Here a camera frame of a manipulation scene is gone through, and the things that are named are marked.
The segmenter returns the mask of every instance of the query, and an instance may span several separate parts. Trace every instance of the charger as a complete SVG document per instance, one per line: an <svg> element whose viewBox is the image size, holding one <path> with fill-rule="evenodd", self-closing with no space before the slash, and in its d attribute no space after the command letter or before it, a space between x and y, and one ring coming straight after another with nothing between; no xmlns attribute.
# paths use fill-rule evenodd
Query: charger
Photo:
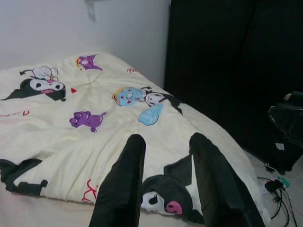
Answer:
<svg viewBox="0 0 303 227"><path fill-rule="evenodd" d="M265 188L270 193L274 193L277 189L283 188L283 183L281 181L275 179L274 181L268 181L265 184Z"/></svg>

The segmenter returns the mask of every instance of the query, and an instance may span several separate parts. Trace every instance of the comforter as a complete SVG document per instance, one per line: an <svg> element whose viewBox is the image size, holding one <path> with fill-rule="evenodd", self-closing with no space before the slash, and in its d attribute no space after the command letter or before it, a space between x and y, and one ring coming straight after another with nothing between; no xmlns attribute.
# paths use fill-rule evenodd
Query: comforter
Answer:
<svg viewBox="0 0 303 227"><path fill-rule="evenodd" d="M117 57L81 54L0 71L0 78L0 173L8 191L94 204L127 140L139 134L146 143L141 207L202 224L189 153L199 132L225 155L268 222L237 143L202 114L187 118L186 104Z"/></svg>

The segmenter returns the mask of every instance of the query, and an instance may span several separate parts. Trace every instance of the kuromi character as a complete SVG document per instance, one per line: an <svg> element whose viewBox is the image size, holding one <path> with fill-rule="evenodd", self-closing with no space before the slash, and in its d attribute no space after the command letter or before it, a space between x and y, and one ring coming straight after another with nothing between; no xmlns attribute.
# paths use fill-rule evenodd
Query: kuromi character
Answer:
<svg viewBox="0 0 303 227"><path fill-rule="evenodd" d="M141 208L162 215L182 215L203 224L204 217L193 209L193 202L186 186L192 184L191 155L164 167L163 175L147 178L142 185Z"/></svg>
<svg viewBox="0 0 303 227"><path fill-rule="evenodd" d="M1 181L6 184L6 190L26 195L39 196L42 188L45 188L48 185L48 181L46 179L41 180L40 183L21 181L18 185L15 185L14 181L26 171L39 165L41 162L42 160L40 159L32 158L24 160L19 165L16 165L9 160L0 159Z"/></svg>
<svg viewBox="0 0 303 227"><path fill-rule="evenodd" d="M31 72L30 78L21 82L20 88L15 89L7 98L26 98L45 94L54 101L65 101L65 85L58 81L58 70L42 66L33 70L25 70L20 75Z"/></svg>
<svg viewBox="0 0 303 227"><path fill-rule="evenodd" d="M178 107L181 103L180 100L168 94L153 92L151 87L143 87L141 89L123 87L114 93L113 99L120 106L130 106L136 102L146 102L149 107L169 100L171 105L182 114L182 110Z"/></svg>

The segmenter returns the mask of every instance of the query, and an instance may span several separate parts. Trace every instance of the white wall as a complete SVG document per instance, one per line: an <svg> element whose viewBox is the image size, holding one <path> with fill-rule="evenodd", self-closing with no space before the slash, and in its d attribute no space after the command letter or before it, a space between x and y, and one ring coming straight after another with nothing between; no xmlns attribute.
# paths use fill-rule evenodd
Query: white wall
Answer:
<svg viewBox="0 0 303 227"><path fill-rule="evenodd" d="M106 51L163 86L169 2L0 0L0 70Z"/></svg>

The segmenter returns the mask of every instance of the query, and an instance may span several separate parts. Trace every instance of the floor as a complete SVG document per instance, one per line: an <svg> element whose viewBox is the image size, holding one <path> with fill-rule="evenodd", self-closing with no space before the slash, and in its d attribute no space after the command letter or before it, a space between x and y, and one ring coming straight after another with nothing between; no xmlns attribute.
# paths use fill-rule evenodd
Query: floor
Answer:
<svg viewBox="0 0 303 227"><path fill-rule="evenodd" d="M251 154L247 153L253 164L258 177L266 177L269 179L274 179L278 176L276 172L270 173L266 171L264 163ZM290 186L286 188L289 194L291 204L294 210L294 215L297 221L298 227L303 227L303 156L295 163L292 171L286 172L284 177ZM266 194L263 196L264 203L268 209L270 216L276 212L277 203L273 202L273 196L271 194ZM288 227L295 227L294 221L290 215L290 221ZM283 227L286 224L287 215L285 210L280 211L279 214L272 220L269 227Z"/></svg>

